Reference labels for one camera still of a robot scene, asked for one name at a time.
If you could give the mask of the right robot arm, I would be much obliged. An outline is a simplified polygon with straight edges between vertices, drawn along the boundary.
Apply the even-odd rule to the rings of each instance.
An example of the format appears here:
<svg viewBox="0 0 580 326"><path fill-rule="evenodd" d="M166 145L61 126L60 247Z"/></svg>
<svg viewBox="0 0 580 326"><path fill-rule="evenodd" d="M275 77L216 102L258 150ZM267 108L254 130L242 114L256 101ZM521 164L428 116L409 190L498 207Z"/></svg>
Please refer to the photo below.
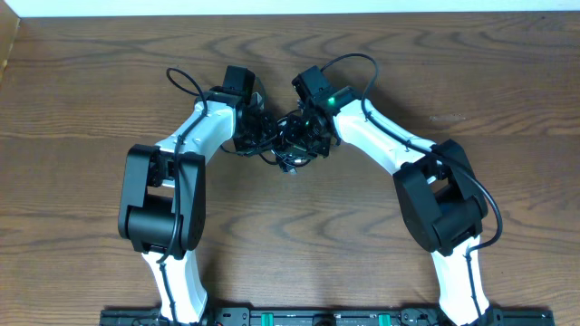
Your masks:
<svg viewBox="0 0 580 326"><path fill-rule="evenodd" d="M333 141L375 160L393 178L409 233L431 254L443 313L456 325L492 324L476 249L488 209L463 148L451 139L436 144L413 135L355 89L334 87L317 66L292 85L300 113L282 124L282 161L297 168L326 158Z"/></svg>

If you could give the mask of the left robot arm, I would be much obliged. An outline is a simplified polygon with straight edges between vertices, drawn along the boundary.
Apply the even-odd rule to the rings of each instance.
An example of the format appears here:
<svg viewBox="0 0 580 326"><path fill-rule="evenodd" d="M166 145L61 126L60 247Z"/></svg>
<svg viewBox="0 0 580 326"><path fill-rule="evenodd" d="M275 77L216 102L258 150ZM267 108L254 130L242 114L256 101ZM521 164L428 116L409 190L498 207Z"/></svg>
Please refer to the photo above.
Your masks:
<svg viewBox="0 0 580 326"><path fill-rule="evenodd" d="M206 220L206 166L227 141L254 156L276 130L266 96L246 67L230 65L224 81L197 87L192 114L156 144L132 146L122 182L118 230L150 266L161 297L153 325L197 325L208 302L196 258Z"/></svg>

